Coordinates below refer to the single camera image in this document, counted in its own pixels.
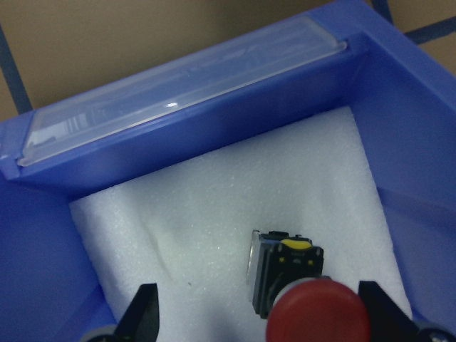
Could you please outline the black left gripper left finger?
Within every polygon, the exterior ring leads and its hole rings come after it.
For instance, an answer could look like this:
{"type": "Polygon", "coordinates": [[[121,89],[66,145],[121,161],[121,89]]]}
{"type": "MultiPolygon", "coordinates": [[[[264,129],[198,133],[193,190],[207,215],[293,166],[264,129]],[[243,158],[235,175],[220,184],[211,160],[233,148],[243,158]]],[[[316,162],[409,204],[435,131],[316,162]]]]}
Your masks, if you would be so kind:
{"type": "Polygon", "coordinates": [[[142,284],[119,321],[114,336],[117,341],[156,341],[159,330],[157,284],[142,284]]]}

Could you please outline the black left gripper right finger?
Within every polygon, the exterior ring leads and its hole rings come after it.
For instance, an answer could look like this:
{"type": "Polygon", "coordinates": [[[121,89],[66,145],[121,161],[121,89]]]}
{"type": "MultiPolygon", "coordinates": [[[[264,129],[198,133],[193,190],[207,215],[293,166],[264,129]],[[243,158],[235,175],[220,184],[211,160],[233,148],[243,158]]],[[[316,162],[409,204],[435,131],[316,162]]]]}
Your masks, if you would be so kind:
{"type": "Polygon", "coordinates": [[[358,295],[370,321],[370,341],[414,341],[418,327],[375,281],[360,281],[358,295]]]}

